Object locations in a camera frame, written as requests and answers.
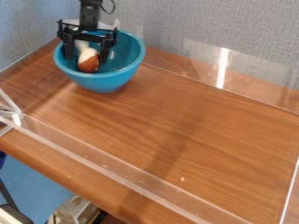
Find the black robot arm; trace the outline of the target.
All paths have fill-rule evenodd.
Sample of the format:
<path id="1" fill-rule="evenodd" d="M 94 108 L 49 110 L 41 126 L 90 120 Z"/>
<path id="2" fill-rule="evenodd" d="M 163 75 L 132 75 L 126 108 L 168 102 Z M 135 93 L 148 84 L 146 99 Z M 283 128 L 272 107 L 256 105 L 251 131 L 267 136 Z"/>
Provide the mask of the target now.
<path id="1" fill-rule="evenodd" d="M 107 11 L 103 7 L 103 0 L 79 0 L 79 23 L 71 24 L 61 19 L 57 21 L 57 38 L 63 43 L 63 53 L 67 60 L 75 57 L 75 41 L 83 40 L 94 43 L 100 43 L 99 57 L 102 63 L 108 60 L 111 48 L 118 44 L 119 29 L 103 29 L 99 27 L 99 15 L 104 11 L 112 14 L 116 7 L 112 1 L 112 10 Z"/>

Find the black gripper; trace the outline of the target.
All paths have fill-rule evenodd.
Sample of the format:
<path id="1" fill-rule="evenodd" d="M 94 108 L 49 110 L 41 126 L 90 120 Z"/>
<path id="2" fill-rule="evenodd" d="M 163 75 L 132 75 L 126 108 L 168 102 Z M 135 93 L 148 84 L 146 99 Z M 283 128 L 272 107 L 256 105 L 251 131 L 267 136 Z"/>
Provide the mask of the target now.
<path id="1" fill-rule="evenodd" d="M 64 56 L 67 60 L 73 59 L 75 50 L 73 44 L 76 40 L 102 43 L 100 45 L 100 58 L 106 63 L 108 60 L 108 53 L 118 42 L 118 29 L 95 29 L 83 30 L 77 24 L 64 22 L 61 19 L 57 21 L 57 37 L 63 43 Z"/>

